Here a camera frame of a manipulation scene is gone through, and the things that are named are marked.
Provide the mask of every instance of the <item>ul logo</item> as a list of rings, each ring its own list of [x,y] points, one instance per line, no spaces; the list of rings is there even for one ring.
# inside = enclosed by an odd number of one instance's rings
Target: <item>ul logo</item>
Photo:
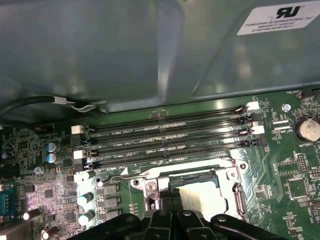
[[[284,18],[294,17],[295,15],[297,15],[299,9],[300,9],[300,6],[296,6],[295,8],[293,6],[280,8],[276,12],[276,19],[279,19],[281,17],[284,17]]]

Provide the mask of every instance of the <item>sticker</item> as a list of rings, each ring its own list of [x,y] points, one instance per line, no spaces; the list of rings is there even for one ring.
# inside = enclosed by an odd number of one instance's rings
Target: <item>sticker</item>
[[[306,27],[320,14],[320,0],[253,9],[237,35],[258,34]]]

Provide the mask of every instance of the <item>screw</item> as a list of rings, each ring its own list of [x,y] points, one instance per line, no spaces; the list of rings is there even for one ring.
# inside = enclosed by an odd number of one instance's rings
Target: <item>screw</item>
[[[226,219],[224,216],[218,216],[216,219],[217,219],[219,222],[226,222],[226,221],[227,221],[227,219]]]
[[[33,171],[35,174],[40,175],[40,174],[43,174],[44,169],[42,166],[36,166]]]
[[[190,212],[190,211],[184,211],[183,212],[183,215],[185,215],[185,216],[191,216],[192,215],[192,213]]]
[[[157,184],[155,184],[153,181],[151,181],[146,185],[146,189],[148,192],[153,193],[154,191],[157,190]]]
[[[284,111],[285,113],[291,110],[291,106],[287,103],[283,104],[281,108],[282,108],[282,111]]]

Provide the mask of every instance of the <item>motherboard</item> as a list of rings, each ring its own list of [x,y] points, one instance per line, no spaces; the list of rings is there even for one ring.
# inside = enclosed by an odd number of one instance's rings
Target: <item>motherboard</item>
[[[320,239],[320,92],[299,89],[1,130],[0,224],[66,240],[123,213],[228,214]]]

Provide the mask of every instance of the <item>electrolytic capacitor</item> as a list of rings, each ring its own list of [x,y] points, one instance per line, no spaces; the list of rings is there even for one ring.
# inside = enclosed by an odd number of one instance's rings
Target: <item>electrolytic capacitor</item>
[[[81,226],[85,226],[94,218],[94,216],[95,213],[93,211],[86,211],[79,217],[78,222]]]
[[[58,153],[49,153],[46,156],[46,161],[50,164],[58,164],[61,161],[61,156]]]
[[[87,192],[83,194],[82,196],[78,197],[76,202],[79,206],[83,207],[86,205],[88,202],[90,202],[93,198],[93,195],[91,192]]]
[[[60,150],[60,145],[57,144],[57,143],[54,143],[54,142],[49,142],[47,145],[46,145],[46,151],[48,153],[56,153]]]
[[[4,152],[2,153],[1,157],[2,159],[10,160],[14,158],[14,154],[12,152]]]
[[[2,144],[2,150],[4,151],[12,151],[14,149],[14,146],[12,144],[9,144],[9,143],[4,143]]]
[[[23,214],[23,220],[27,221],[27,220],[33,219],[35,217],[38,217],[40,214],[41,214],[41,211],[39,208],[32,209]]]
[[[45,231],[44,233],[42,233],[42,238],[44,240],[47,240],[51,237],[53,237],[55,234],[57,234],[59,232],[59,227],[58,226],[53,226],[52,228],[50,228],[49,230]]]
[[[107,185],[109,182],[110,181],[108,181],[108,180],[102,180],[102,181],[99,181],[96,185],[97,185],[97,187],[101,188],[101,187]]]
[[[95,171],[84,171],[81,173],[82,179],[90,179],[95,176]]]

